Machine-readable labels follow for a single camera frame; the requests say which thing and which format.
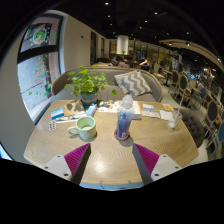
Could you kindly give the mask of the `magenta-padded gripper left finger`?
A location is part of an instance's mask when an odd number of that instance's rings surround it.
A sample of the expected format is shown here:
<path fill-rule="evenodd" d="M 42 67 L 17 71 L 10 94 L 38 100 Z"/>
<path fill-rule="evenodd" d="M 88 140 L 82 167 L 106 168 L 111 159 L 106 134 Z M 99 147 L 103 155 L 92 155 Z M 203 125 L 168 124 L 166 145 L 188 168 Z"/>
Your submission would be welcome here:
<path fill-rule="evenodd" d="M 79 185 L 90 154 L 91 144 L 87 143 L 66 155 L 54 156 L 42 169 Z"/>

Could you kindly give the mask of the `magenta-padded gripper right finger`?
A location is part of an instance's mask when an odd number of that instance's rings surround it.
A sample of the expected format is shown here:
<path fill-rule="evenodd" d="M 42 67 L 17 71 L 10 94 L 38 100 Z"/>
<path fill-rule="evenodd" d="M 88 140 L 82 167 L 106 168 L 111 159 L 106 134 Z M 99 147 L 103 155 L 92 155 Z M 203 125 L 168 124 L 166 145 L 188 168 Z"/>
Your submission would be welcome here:
<path fill-rule="evenodd" d="M 181 166 L 167 154 L 158 155 L 136 143 L 133 144 L 132 153 L 144 185 L 181 170 Z"/>

